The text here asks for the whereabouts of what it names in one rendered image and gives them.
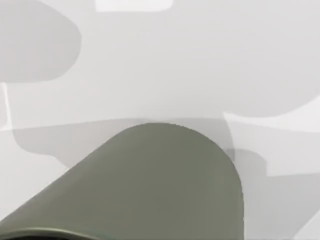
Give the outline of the grey-green cup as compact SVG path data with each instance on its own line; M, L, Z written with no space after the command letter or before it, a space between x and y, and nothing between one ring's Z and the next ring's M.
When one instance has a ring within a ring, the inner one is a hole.
M0 220L0 240L244 240L229 156L169 123L127 128Z

